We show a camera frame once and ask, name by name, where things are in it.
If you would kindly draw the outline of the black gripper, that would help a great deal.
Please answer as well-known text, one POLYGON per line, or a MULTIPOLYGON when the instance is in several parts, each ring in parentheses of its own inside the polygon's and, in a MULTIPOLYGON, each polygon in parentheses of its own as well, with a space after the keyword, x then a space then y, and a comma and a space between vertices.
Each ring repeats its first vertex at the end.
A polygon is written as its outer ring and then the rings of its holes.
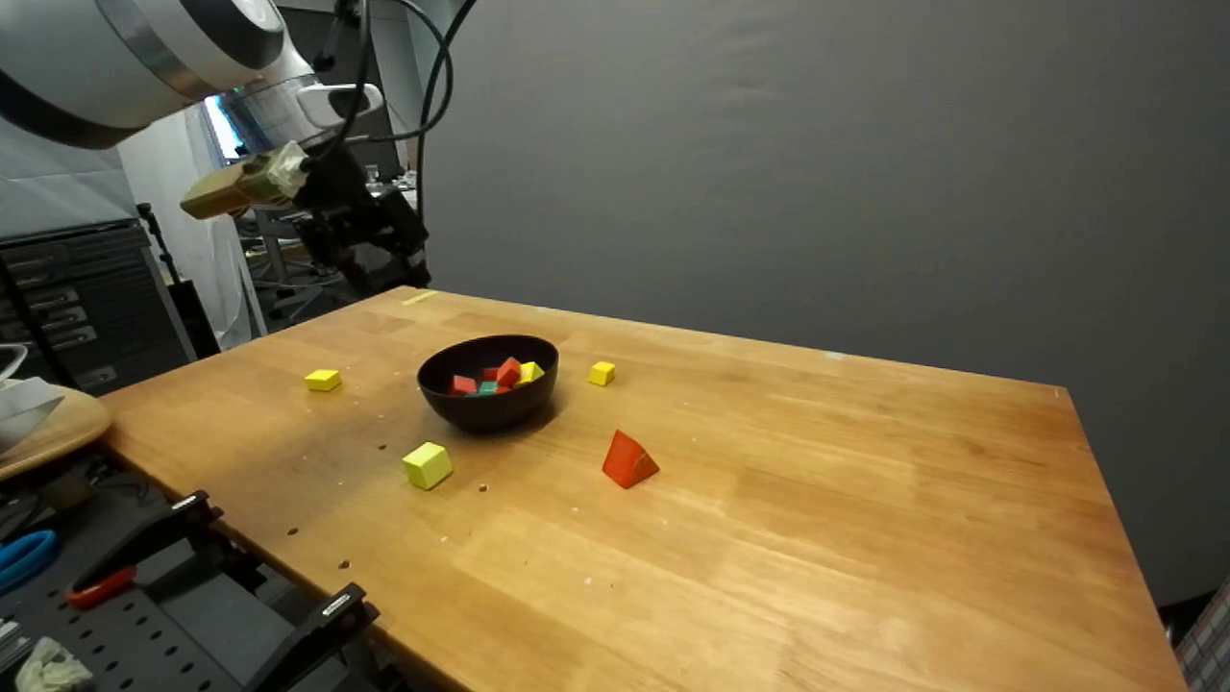
POLYGON ((315 262, 338 270, 349 290, 430 286, 427 226, 399 193, 368 193, 349 152, 309 146, 302 175, 294 207, 309 223, 299 240, 315 262))

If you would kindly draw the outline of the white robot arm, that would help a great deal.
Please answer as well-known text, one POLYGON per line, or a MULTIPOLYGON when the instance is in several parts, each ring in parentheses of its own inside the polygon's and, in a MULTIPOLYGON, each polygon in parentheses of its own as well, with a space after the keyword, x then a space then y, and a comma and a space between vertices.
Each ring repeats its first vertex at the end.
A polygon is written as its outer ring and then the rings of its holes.
POLYGON ((108 152, 208 98, 244 155, 204 175, 183 217, 306 211, 306 255, 357 291, 430 286, 422 217, 368 193, 349 152, 383 109, 368 56, 326 85, 276 0, 0 0, 0 114, 33 140, 108 152))

